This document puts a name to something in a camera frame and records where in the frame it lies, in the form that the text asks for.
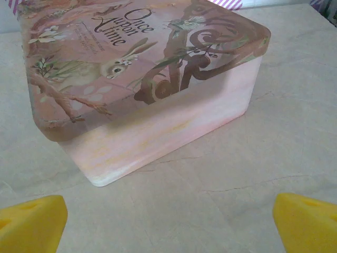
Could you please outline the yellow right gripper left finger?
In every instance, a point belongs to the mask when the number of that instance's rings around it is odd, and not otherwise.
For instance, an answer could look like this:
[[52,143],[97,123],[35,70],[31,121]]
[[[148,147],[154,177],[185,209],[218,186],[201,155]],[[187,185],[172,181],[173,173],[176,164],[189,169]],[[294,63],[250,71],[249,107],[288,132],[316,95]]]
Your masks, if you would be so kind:
[[1,252],[56,252],[68,211],[60,195],[1,209]]

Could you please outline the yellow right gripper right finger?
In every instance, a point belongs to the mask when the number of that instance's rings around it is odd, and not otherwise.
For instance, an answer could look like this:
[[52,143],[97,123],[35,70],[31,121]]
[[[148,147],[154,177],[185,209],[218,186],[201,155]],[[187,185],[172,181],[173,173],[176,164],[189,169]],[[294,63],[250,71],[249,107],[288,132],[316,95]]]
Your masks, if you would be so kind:
[[273,219],[286,252],[336,252],[336,204],[280,193]]

